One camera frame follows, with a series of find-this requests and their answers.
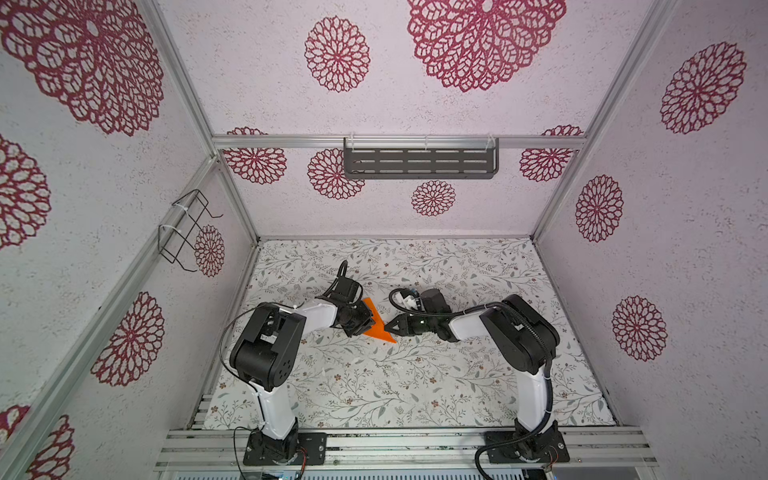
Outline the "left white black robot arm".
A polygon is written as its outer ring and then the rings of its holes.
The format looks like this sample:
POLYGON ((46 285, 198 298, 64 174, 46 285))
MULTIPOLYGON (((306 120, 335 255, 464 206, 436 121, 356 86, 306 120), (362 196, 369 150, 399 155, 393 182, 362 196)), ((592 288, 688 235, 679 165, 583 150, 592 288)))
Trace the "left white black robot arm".
POLYGON ((282 441, 297 425, 285 383, 304 337, 331 328, 356 336, 373 325, 374 315, 361 300, 337 305, 317 298, 297 308, 268 302, 258 305, 230 352, 229 364, 238 378, 255 389, 264 421, 262 433, 282 441))

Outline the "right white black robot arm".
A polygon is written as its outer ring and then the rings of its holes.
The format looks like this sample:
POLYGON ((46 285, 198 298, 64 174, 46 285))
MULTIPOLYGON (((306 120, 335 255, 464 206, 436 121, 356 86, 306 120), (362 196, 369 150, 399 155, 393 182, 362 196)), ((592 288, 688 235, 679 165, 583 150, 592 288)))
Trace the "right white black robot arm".
POLYGON ((396 288, 388 295, 398 315, 385 325, 396 336, 425 333, 457 343, 488 337, 516 375, 516 425, 523 435, 541 435, 554 424, 551 369, 560 343, 557 330, 520 295, 511 294, 452 311, 438 289, 422 293, 396 288))

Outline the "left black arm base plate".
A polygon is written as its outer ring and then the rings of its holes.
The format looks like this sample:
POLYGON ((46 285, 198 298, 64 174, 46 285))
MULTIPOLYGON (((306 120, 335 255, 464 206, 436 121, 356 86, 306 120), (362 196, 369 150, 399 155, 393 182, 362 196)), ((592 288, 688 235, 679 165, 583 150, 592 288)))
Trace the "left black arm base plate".
POLYGON ((261 432, 248 438, 242 458, 245 466, 316 466, 325 463, 328 435, 324 432, 290 433, 285 439, 272 439, 261 432))

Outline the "grey slotted wall shelf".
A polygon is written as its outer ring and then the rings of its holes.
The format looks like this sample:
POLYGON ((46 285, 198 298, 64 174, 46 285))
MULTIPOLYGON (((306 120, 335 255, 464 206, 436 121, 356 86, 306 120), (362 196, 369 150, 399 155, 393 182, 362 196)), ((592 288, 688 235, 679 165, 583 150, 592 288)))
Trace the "grey slotted wall shelf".
POLYGON ((499 141, 481 146, 372 147, 343 143, 344 175, 353 180, 488 180, 499 170, 499 141))

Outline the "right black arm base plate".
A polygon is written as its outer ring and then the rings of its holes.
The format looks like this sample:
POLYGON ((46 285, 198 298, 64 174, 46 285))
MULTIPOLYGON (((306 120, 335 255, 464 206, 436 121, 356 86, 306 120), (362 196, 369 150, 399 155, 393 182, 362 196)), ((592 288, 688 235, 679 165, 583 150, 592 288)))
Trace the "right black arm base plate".
MULTIPOLYGON (((485 432, 487 446, 510 442, 518 434, 513 431, 485 432)), ((502 463, 567 463, 571 460, 563 435, 554 428, 532 439, 491 448, 487 452, 492 464, 502 463)))

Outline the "aluminium front rail frame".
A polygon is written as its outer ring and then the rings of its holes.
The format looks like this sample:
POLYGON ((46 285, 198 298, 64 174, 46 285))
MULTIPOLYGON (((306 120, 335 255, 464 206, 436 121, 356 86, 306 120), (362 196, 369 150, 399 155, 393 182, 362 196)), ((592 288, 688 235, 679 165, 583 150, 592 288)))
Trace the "aluminium front rail frame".
MULTIPOLYGON (((497 463, 497 454, 481 457, 486 470, 536 468, 656 467, 658 461, 638 427, 578 427, 559 429, 565 454, 546 454, 539 462, 513 456, 497 463)), ((475 452, 485 445, 483 428, 419 429, 302 429, 312 441, 306 450, 324 462, 316 470, 331 469, 473 469, 475 452)), ((249 432, 246 430, 173 430, 160 450, 153 470, 233 471, 243 466, 249 432)))

